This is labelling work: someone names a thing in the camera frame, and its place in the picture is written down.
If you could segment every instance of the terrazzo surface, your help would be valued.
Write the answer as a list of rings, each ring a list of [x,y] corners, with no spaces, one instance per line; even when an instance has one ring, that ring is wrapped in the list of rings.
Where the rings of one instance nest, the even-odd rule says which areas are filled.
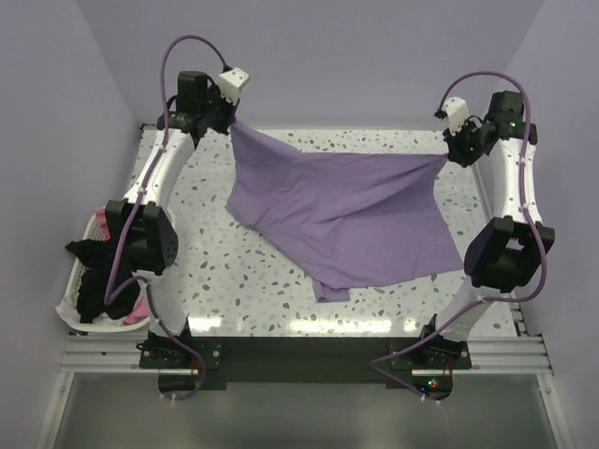
[[[377,130],[266,130],[306,152],[444,153],[440,133]],[[154,144],[141,137],[133,183]],[[230,137],[209,132],[185,165],[169,201],[176,215],[180,250],[170,292],[183,303],[192,333],[218,336],[418,335],[460,287],[454,271],[383,288],[351,291],[343,303],[316,303],[312,280],[295,263],[226,211],[235,179]],[[447,164],[435,198],[460,255],[485,225],[470,169]],[[514,337],[507,304],[493,304],[473,337]]]

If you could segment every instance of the laundry basket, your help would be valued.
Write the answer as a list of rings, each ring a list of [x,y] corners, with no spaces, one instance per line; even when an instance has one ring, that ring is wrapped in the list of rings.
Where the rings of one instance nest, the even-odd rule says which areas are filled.
[[[104,239],[104,231],[100,227],[100,223],[97,221],[95,216],[90,219],[88,223],[85,233],[83,234],[83,239],[92,239],[92,240],[103,240]],[[132,330],[139,329],[144,327],[150,322],[150,316],[138,321],[133,325],[125,325],[122,323],[122,320],[110,320],[107,318],[104,319],[96,319],[94,323],[84,324],[80,323],[80,316],[77,313],[76,304],[77,304],[77,292],[79,291],[79,287],[81,285],[81,277],[83,273],[87,270],[87,268],[81,263],[81,261],[76,258],[75,264],[73,265],[73,269],[71,270],[71,275],[68,278],[68,284],[66,286],[65,298],[61,301],[61,304],[56,307],[56,312],[61,317],[61,319],[68,324],[69,327],[79,331],[79,332],[95,332],[95,333],[119,333],[119,332],[130,332]],[[141,295],[145,295],[145,289],[142,288]]]

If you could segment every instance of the purple wall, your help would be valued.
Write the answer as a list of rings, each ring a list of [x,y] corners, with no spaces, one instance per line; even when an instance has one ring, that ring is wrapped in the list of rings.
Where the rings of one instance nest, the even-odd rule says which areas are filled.
[[[137,127],[73,1],[4,2],[0,54],[0,447],[22,449],[65,341],[63,247],[122,192]]]
[[[547,0],[508,68],[531,96],[536,197],[556,230],[547,287],[525,317],[531,331],[543,332],[570,428],[585,449],[599,447],[597,17],[595,0]]]
[[[175,37],[203,35],[253,80],[241,117],[253,124],[429,126],[449,82],[505,69],[543,0],[78,0],[136,119],[160,113],[158,67]],[[169,65],[218,70],[183,43]],[[464,90],[473,106],[495,85]]]

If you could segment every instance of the white table surface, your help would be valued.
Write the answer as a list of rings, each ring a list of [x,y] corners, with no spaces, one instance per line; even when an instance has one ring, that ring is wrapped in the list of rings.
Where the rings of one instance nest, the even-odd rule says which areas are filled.
[[[266,130],[302,151],[443,153],[431,131]],[[154,142],[144,131],[131,181]],[[458,290],[453,271],[384,288],[354,289],[351,301],[316,303],[312,280],[257,233],[225,210],[233,185],[230,138],[210,132],[181,173],[169,208],[176,214],[180,251],[171,269],[180,280],[171,292],[183,302],[195,335],[218,336],[416,336]],[[435,198],[463,257],[485,225],[471,169],[447,164]],[[494,304],[473,337],[516,336],[507,304]]]

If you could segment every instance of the purple towel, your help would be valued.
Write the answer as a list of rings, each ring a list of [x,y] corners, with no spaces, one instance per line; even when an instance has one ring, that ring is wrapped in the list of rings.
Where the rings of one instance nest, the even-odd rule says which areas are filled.
[[[461,268],[434,200],[446,155],[300,152],[231,126],[229,212],[302,267],[318,301]]]

